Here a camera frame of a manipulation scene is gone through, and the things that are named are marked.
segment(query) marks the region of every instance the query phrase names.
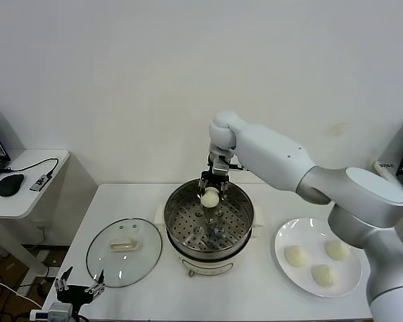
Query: white wall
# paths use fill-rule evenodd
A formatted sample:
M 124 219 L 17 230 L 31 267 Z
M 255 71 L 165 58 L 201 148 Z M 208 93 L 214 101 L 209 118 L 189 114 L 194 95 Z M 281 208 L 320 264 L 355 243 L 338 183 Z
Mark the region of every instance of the white wall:
M 223 109 L 367 166 L 403 125 L 403 1 L 0 0 L 9 145 L 66 148 L 96 183 L 183 182 Z

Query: steamed bun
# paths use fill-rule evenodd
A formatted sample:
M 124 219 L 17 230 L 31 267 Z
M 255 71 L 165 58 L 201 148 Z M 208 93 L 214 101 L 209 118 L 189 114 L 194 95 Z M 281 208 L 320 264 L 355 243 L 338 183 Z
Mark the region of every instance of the steamed bun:
M 306 253 L 302 246 L 289 246 L 285 249 L 286 260 L 294 267 L 304 267 L 307 262 Z
M 312 277 L 315 282 L 322 287 L 332 287 L 339 281 L 334 268 L 324 264 L 313 267 Z
M 329 241 L 325 251 L 333 260 L 347 260 L 351 255 L 350 247 L 341 240 Z
M 206 208 L 214 208 L 220 202 L 218 189 L 209 186 L 205 189 L 203 196 L 200 198 L 201 204 Z

